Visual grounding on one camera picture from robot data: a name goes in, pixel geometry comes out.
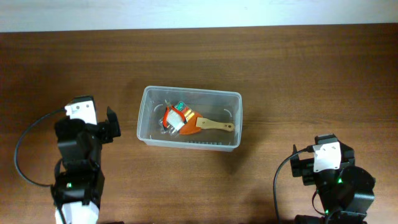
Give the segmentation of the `red handled pliers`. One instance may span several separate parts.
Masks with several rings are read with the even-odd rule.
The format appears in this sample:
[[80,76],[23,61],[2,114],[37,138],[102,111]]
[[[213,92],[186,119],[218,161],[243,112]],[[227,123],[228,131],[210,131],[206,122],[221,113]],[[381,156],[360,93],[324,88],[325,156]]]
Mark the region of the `red handled pliers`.
[[185,115],[180,110],[176,109],[176,107],[174,107],[170,102],[165,101],[165,103],[166,109],[162,120],[163,128],[167,131],[170,126],[178,131],[187,123],[187,119]]

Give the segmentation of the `clear case coloured bits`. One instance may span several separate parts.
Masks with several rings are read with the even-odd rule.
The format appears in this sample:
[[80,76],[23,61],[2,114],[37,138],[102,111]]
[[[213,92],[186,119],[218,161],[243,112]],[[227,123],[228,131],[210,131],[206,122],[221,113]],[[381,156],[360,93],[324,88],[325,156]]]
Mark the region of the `clear case coloured bits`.
[[170,135],[177,134],[194,115],[195,112],[184,102],[179,101],[173,105],[170,101],[165,100],[165,113],[159,120],[160,132]]

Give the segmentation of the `orange socket bit rail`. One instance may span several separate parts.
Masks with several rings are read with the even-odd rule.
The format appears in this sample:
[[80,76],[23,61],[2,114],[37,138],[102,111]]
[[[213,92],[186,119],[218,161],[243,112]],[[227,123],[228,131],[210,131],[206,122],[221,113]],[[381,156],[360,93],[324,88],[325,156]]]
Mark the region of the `orange socket bit rail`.
[[206,145],[223,145],[222,142],[208,142],[208,141],[186,141],[189,144],[206,144]]

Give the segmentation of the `orange scraper wooden handle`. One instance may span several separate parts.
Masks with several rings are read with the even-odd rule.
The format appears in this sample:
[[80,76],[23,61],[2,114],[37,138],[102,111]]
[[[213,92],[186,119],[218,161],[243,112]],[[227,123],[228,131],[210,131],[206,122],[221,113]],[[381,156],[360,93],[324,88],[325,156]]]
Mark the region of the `orange scraper wooden handle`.
[[219,129],[232,132],[234,131],[234,124],[213,121],[195,113],[178,132],[180,135],[191,135],[199,133],[202,129]]

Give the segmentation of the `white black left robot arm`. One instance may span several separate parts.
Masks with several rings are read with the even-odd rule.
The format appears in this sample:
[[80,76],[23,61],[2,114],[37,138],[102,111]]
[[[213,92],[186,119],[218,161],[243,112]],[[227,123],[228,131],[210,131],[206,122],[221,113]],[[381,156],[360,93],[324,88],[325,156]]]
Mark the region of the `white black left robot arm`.
[[121,136],[116,113],[107,108],[107,119],[97,122],[94,97],[78,96],[65,107],[66,117],[55,123],[61,159],[54,168],[50,191],[57,223],[96,223],[99,217],[104,174],[104,144]]

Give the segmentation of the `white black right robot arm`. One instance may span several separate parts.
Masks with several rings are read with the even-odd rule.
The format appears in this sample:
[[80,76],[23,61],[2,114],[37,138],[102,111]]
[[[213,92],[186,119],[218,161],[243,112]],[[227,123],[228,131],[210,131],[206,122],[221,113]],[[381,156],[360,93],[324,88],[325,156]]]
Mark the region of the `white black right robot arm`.
[[315,144],[303,149],[312,158],[300,159],[294,146],[290,166],[294,177],[304,185],[316,187],[323,211],[319,217],[296,215],[294,222],[364,224],[372,205],[376,179],[355,165],[354,149],[342,143],[334,134],[315,137]]

